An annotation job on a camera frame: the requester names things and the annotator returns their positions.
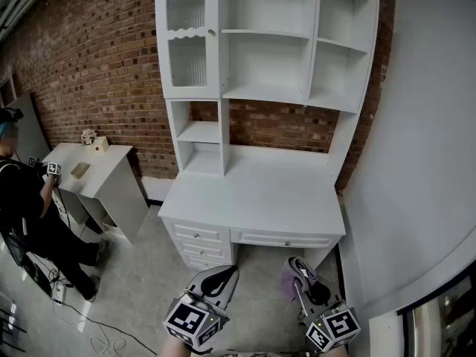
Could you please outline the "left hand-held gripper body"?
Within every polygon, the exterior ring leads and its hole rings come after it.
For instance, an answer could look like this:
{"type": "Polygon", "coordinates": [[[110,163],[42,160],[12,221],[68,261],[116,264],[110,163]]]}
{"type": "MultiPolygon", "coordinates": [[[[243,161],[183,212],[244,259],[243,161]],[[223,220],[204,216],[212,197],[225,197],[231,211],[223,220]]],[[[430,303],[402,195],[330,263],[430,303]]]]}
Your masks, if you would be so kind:
{"type": "Polygon", "coordinates": [[[228,321],[224,309],[190,290],[184,290],[173,299],[163,325],[170,336],[192,349],[203,349],[228,321]]]}

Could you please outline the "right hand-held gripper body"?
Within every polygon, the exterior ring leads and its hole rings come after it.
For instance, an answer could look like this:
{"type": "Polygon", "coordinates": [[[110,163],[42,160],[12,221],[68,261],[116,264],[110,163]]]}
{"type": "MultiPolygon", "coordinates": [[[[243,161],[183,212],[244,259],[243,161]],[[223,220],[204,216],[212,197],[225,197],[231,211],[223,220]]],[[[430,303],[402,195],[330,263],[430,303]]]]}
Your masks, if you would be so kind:
{"type": "Polygon", "coordinates": [[[360,332],[354,308],[341,299],[330,306],[312,303],[312,314],[300,322],[306,326],[306,345],[310,352],[328,352],[335,347],[349,344],[360,332]]]}

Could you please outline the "purple grey cleaning cloth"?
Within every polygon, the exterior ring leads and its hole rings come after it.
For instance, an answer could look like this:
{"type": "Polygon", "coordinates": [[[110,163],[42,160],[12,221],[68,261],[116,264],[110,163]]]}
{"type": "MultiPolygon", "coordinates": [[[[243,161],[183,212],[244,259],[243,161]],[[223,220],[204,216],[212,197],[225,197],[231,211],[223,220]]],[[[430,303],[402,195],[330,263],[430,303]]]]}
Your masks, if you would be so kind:
{"type": "Polygon", "coordinates": [[[308,262],[298,256],[288,257],[283,264],[280,286],[287,301],[295,299],[296,290],[308,293],[313,304],[317,305],[311,288],[318,282],[318,273],[308,262]]]}

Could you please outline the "white desk with hutch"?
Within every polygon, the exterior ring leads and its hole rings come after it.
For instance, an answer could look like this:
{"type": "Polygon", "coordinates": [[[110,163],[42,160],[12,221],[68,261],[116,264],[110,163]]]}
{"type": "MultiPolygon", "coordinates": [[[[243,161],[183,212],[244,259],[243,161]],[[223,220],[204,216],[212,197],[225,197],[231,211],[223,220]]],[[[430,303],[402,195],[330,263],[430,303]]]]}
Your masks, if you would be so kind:
{"type": "Polygon", "coordinates": [[[341,172],[375,51],[379,0],[218,0],[219,96],[165,98],[177,165],[207,153],[224,175],[232,100],[293,103],[339,113],[327,155],[341,172]]]}

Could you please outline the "person's right forearm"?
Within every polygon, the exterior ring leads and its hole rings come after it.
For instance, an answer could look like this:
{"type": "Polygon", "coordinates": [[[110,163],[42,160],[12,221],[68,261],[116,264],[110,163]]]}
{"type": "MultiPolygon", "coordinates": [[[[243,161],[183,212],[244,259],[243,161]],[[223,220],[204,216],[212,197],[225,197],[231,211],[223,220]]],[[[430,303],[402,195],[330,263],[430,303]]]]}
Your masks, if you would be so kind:
{"type": "Polygon", "coordinates": [[[346,344],[341,345],[339,347],[335,347],[324,353],[322,357],[356,357],[355,347],[353,344],[346,344]]]}

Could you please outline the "person's left forearm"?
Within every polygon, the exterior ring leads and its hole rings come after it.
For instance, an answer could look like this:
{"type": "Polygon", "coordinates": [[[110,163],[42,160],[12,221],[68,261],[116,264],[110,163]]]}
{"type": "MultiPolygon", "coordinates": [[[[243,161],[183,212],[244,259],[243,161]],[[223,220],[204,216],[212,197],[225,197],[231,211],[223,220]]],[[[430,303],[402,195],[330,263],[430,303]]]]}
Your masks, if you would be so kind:
{"type": "Polygon", "coordinates": [[[158,357],[191,357],[191,355],[192,352],[186,343],[169,335],[158,357]]]}

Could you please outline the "white table top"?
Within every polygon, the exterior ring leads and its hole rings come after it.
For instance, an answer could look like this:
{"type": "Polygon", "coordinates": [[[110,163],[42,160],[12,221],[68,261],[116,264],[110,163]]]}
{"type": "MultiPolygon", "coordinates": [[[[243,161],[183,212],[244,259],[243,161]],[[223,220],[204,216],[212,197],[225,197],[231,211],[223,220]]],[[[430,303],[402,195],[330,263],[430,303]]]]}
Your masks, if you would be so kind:
{"type": "Polygon", "coordinates": [[[345,235],[335,191],[336,171],[327,154],[288,149],[231,147],[223,176],[208,171],[207,153],[196,153],[167,194],[158,215],[172,238],[237,248],[230,229],[320,234],[335,237],[330,248],[304,248],[318,266],[345,235]],[[202,242],[173,236],[172,224],[222,231],[226,243],[202,242]]]}

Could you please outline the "small white drawer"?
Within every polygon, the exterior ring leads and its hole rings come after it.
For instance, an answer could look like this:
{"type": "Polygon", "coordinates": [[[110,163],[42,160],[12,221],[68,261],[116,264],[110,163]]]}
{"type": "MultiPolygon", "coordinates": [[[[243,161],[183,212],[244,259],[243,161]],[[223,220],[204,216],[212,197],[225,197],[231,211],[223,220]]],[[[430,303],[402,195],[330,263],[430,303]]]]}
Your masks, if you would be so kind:
{"type": "Polygon", "coordinates": [[[185,264],[192,269],[204,271],[209,268],[214,268],[217,266],[228,266],[228,262],[215,261],[215,260],[206,260],[200,257],[192,257],[188,255],[183,256],[185,264]]]}
{"type": "Polygon", "coordinates": [[[209,245],[205,243],[181,241],[177,239],[174,240],[174,244],[176,245],[180,253],[186,255],[201,257],[210,260],[219,260],[222,262],[232,261],[232,254],[230,248],[218,245],[209,245]]]}
{"type": "Polygon", "coordinates": [[[190,239],[202,242],[226,243],[228,235],[222,231],[196,228],[193,226],[172,224],[173,236],[180,239],[190,239]]]}

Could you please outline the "wide white drawer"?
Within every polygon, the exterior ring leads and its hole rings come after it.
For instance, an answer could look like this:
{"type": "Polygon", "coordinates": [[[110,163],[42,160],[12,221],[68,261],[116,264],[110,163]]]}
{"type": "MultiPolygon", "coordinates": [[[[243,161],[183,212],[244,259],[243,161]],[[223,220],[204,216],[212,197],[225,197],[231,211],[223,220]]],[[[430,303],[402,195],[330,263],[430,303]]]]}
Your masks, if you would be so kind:
{"type": "Polygon", "coordinates": [[[237,228],[230,229],[230,237],[233,243],[290,248],[330,248],[335,243],[335,237],[320,234],[251,231],[237,228]]]}

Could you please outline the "black framed glass door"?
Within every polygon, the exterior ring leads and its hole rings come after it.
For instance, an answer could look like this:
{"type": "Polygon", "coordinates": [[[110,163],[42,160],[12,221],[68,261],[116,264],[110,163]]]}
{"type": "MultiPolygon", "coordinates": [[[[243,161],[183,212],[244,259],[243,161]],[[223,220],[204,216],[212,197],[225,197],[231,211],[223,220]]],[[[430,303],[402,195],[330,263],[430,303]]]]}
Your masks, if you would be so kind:
{"type": "Polygon", "coordinates": [[[400,310],[404,357],[476,357],[476,273],[400,310]]]}

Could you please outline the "white power strip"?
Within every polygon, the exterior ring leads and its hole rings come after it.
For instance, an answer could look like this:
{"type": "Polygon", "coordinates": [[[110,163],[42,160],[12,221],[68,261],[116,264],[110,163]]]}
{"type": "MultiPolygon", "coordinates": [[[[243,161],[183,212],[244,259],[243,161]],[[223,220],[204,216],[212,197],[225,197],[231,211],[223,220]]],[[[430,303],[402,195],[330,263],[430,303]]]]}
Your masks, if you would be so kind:
{"type": "Polygon", "coordinates": [[[52,291],[52,300],[55,304],[61,306],[65,302],[67,287],[62,283],[57,283],[52,291]]]}

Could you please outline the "small white side table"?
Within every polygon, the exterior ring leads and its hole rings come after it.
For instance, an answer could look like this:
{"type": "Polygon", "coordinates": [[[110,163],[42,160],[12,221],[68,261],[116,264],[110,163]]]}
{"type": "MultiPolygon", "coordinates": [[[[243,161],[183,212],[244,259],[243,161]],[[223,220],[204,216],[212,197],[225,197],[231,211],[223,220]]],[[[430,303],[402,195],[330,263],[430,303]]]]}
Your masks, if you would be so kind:
{"type": "Polygon", "coordinates": [[[134,242],[148,206],[127,158],[131,149],[112,145],[105,153],[92,155],[81,144],[61,143],[43,161],[61,166],[60,198],[76,223],[91,217],[102,231],[134,242]],[[71,171],[81,161],[90,167],[75,179],[71,171]]]}

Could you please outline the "tan sponge block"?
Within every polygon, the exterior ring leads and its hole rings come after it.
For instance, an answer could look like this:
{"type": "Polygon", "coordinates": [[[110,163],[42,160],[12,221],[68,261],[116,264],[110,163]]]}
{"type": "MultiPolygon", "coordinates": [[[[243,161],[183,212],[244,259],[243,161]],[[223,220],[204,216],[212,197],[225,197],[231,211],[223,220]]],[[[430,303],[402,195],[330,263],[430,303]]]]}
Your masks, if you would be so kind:
{"type": "Polygon", "coordinates": [[[89,169],[90,164],[87,162],[79,162],[71,171],[71,176],[75,179],[81,179],[86,171],[89,169]]]}

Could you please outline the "white box with flowers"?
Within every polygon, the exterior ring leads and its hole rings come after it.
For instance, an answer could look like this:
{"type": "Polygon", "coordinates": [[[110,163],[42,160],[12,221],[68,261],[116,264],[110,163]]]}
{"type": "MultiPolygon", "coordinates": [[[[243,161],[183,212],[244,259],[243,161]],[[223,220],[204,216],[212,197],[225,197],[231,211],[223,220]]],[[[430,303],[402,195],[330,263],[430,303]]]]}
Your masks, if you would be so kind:
{"type": "Polygon", "coordinates": [[[109,148],[109,142],[105,136],[99,136],[93,129],[84,129],[81,133],[83,146],[90,154],[103,154],[109,148]]]}

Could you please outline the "black flat monitor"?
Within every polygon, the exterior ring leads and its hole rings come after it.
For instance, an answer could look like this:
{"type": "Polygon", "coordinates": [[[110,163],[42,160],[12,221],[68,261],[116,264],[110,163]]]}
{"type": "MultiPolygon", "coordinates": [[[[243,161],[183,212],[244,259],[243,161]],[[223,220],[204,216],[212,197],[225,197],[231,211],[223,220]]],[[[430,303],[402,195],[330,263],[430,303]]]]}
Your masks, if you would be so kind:
{"type": "Polygon", "coordinates": [[[15,231],[0,229],[0,234],[15,263],[26,272],[26,274],[49,298],[51,298],[51,284],[41,268],[38,267],[38,265],[27,255],[28,248],[23,239],[19,237],[15,231]]]}

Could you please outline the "white ribbed glass cabinet door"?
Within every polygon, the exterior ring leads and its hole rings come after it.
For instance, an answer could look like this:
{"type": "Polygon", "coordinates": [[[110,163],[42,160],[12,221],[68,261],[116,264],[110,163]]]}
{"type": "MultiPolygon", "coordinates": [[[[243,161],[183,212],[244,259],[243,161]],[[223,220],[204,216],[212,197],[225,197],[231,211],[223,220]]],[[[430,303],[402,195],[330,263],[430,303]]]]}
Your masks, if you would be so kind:
{"type": "Polygon", "coordinates": [[[155,0],[158,61],[166,98],[219,96],[218,24],[218,0],[155,0]]]}

